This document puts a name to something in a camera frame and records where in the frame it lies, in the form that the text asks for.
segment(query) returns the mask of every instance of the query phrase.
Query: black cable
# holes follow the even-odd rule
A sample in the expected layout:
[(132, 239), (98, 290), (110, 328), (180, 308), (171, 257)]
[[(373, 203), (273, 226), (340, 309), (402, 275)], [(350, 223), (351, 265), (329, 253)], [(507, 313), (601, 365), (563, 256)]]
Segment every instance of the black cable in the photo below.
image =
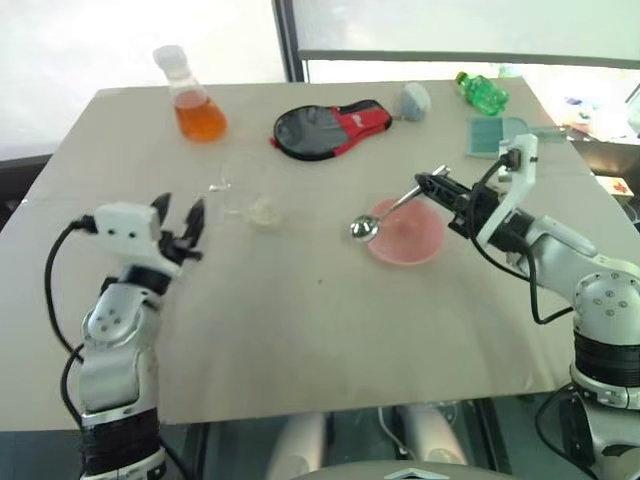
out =
[(171, 461), (175, 464), (175, 466), (180, 471), (182, 478), (185, 480), (194, 480), (194, 476), (191, 474), (185, 463), (182, 461), (180, 456), (176, 453), (176, 451), (165, 442), (162, 437), (160, 437), (160, 445), (165, 449), (167, 455), (171, 459)]
[(566, 315), (569, 312), (572, 312), (573, 307), (566, 307), (566, 308), (563, 308), (562, 310), (558, 310), (557, 312), (552, 313), (548, 317), (540, 318), (540, 312), (538, 310), (538, 280), (537, 280), (536, 262), (529, 246), (525, 243), (523, 239), (519, 239), (520, 249), (524, 252), (524, 255), (527, 259), (527, 264), (529, 266), (529, 276), (526, 277), (520, 273), (517, 273), (511, 270), (510, 268), (505, 267), (504, 265), (501, 265), (496, 260), (494, 260), (485, 251), (485, 249), (482, 248), (482, 246), (478, 243), (478, 240), (476, 238), (477, 234), (475, 230), (475, 209), (476, 209), (475, 207), (476, 207), (477, 199), (480, 195), (482, 188), (486, 185), (489, 179), (500, 169), (500, 167), (502, 167), (503, 165), (506, 165), (507, 163), (508, 163), (507, 158), (501, 157), (498, 161), (496, 161), (491, 166), (491, 168), (489, 168), (489, 170), (487, 170), (487, 172), (482, 176), (482, 178), (480, 178), (478, 183), (476, 183), (473, 189), (471, 190), (471, 195), (469, 197), (469, 205), (467, 207), (467, 213), (466, 213), (467, 233), (469, 236), (469, 240), (471, 240), (471, 243), (473, 244), (473, 246), (476, 248), (476, 250), (480, 253), (480, 255), (482, 255), (482, 257), (485, 260), (491, 263), (494, 267), (502, 270), (505, 273), (508, 273), (511, 276), (516, 277), (520, 280), (525, 280), (529, 282), (529, 300), (531, 303), (531, 315), (533, 316), (533, 320), (537, 324), (545, 325), (563, 315)]
[(55, 242), (53, 242), (53, 245), (51, 246), (51, 250), (49, 251), (49, 256), (47, 257), (47, 263), (45, 264), (45, 267), (44, 267), (44, 295), (47, 301), (47, 312), (49, 313), (49, 323), (51, 325), (51, 329), (53, 330), (54, 335), (56, 336), (60, 344), (64, 347), (64, 349), (67, 351), (67, 353), (69, 353), (70, 355), (73, 354), (74, 348), (71, 346), (69, 341), (66, 339), (66, 337), (62, 333), (62, 329), (60, 328), (60, 324), (56, 316), (56, 311), (53, 306), (53, 294), (51, 292), (51, 274), (53, 272), (53, 262), (56, 259), (58, 250), (60, 250), (60, 247), (62, 246), (64, 241), (67, 239), (69, 234), (79, 228), (80, 227), (77, 225), (77, 222), (72, 222), (69, 225), (67, 225), (64, 228), (64, 230), (62, 230), (62, 232), (60, 232), (60, 235), (58, 235), (58, 238), (56, 239)]
[(62, 397), (62, 402), (64, 403), (64, 406), (66, 407), (67, 411), (69, 412), (69, 415), (73, 417), (73, 421), (76, 422), (76, 425), (78, 425), (78, 428), (82, 428), (82, 418), (80, 417), (80, 413), (78, 413), (78, 409), (75, 407), (75, 405), (71, 401), (71, 396), (69, 395), (68, 380), (69, 380), (69, 372), (71, 371), (71, 366), (73, 365), (73, 362), (77, 360), (80, 363), (82, 363), (80, 360), (81, 357), (79, 353), (80, 353), (80, 350), (82, 350), (83, 348), (84, 348), (84, 345), (81, 343), (71, 351), (71, 355), (69, 355), (69, 358), (64, 364), (64, 369), (62, 370), (62, 376), (60, 377), (60, 396)]
[(549, 450), (551, 450), (553, 453), (555, 453), (559, 457), (569, 462), (571, 465), (580, 469), (588, 477), (593, 478), (594, 480), (598, 480), (596, 475), (588, 467), (576, 462), (571, 457), (569, 457), (569, 455), (567, 455), (565, 452), (563, 452), (558, 447), (556, 447), (553, 443), (551, 443), (551, 441), (544, 435), (544, 432), (542, 431), (541, 420), (544, 414), (546, 413), (547, 409), (549, 408), (549, 405), (551, 405), (551, 402), (555, 398), (557, 398), (561, 393), (568, 391), (570, 388), (571, 388), (570, 383), (565, 385), (564, 387), (560, 387), (558, 390), (551, 393), (549, 397), (547, 397), (547, 399), (542, 403), (542, 405), (540, 405), (540, 408), (536, 412), (536, 416), (534, 420), (536, 433), (538, 434), (538, 437), (540, 437), (540, 440), (542, 441), (542, 443), (544, 443)]

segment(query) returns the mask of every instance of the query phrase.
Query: pink bowl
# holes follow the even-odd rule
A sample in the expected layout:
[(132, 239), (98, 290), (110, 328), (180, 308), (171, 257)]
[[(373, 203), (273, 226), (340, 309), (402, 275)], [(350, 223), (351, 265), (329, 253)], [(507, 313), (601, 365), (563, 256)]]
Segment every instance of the pink bowl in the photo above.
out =
[[(384, 200), (373, 207), (382, 215), (396, 200)], [(444, 241), (444, 226), (436, 210), (416, 199), (386, 217), (369, 250), (394, 265), (419, 265), (434, 257)]]

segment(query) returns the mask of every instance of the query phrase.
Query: spoon handle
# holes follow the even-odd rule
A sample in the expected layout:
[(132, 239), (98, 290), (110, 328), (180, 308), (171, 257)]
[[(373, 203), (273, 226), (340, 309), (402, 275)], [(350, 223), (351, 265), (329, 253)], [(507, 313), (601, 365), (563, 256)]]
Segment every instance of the spoon handle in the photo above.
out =
[(378, 222), (381, 222), (385, 217), (388, 217), (389, 215), (391, 215), (393, 212), (395, 212), (398, 208), (400, 208), (401, 206), (403, 206), (405, 203), (407, 203), (409, 200), (412, 200), (413, 198), (417, 197), (418, 195), (420, 195), (422, 193), (422, 189), (417, 186), (412, 188), (411, 190), (409, 190), (407, 193), (405, 193), (400, 199), (398, 199), (398, 201), (396, 203), (394, 203), (393, 205), (391, 205), (389, 207), (389, 210), (387, 210), (386, 212), (384, 212), (382, 215), (380, 215), (380, 217), (378, 217)]

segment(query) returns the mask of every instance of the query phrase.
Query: orange liquid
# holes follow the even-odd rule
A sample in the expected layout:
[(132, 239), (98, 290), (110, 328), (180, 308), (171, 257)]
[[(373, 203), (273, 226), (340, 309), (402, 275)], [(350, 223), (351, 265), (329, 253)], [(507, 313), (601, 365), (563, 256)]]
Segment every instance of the orange liquid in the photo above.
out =
[(198, 92), (186, 92), (174, 100), (180, 130), (194, 142), (211, 142), (227, 130), (227, 119), (222, 110)]

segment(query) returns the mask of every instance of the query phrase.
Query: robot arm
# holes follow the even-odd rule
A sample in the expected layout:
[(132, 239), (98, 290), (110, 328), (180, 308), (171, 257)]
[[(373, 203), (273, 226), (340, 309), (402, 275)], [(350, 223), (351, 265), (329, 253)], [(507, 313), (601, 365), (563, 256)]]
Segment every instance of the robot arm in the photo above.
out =
[(116, 203), (96, 210), (96, 234), (125, 264), (109, 278), (84, 319), (80, 402), (85, 480), (156, 480), (165, 473), (158, 435), (158, 365), (162, 297), (204, 226), (196, 202), (180, 238), (161, 230), (169, 196), (153, 205)]
[(640, 410), (640, 268), (599, 254), (589, 240), (552, 218), (517, 208), (537, 162), (531, 137), (501, 146), (502, 157), (510, 157), (501, 176), (515, 177), (515, 192), (501, 202), (496, 190), (475, 187), (473, 232), (471, 189), (449, 178), (447, 168), (416, 175), (416, 181), (427, 197), (455, 214), (452, 230), (505, 252), (527, 278), (532, 259), (537, 285), (573, 307), (574, 389), (561, 405), (565, 449), (602, 479), (640, 478), (640, 424), (633, 421)]

